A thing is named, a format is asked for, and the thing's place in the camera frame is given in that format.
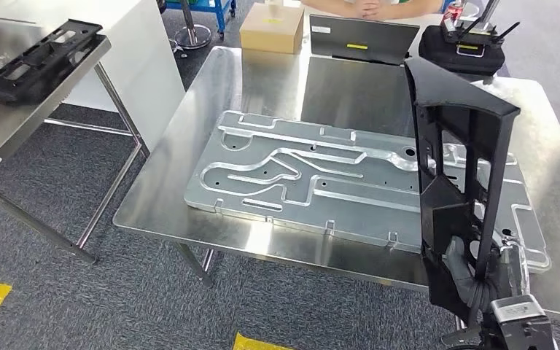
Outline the person's right hand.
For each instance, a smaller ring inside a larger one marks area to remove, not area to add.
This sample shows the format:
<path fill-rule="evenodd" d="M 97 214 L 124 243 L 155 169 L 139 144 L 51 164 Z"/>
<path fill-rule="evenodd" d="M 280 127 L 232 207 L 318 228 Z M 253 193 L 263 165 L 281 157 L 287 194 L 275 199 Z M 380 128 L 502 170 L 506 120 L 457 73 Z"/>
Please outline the person's right hand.
<path fill-rule="evenodd" d="M 378 0 L 355 0 L 353 3 L 355 18 L 372 18 L 378 14 L 379 10 L 380 2 Z"/>

